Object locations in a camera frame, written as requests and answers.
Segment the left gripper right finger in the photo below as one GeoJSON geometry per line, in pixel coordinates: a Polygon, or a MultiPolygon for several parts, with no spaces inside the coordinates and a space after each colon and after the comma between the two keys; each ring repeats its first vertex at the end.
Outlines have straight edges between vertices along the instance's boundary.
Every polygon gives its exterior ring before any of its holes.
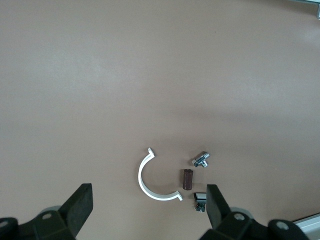
{"type": "Polygon", "coordinates": [[[273,219],[267,226],[247,214],[233,211],[215,184],[206,187],[206,212],[211,224],[201,240],[307,240],[293,222],[273,219]]]}

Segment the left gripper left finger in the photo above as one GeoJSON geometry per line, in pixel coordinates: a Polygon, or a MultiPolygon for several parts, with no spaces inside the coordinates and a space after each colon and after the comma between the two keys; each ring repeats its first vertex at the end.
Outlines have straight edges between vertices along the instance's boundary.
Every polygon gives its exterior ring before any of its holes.
{"type": "Polygon", "coordinates": [[[42,210],[19,224],[14,217],[0,219],[2,240],[75,240],[93,211],[93,187],[83,183],[61,206],[42,210]]]}

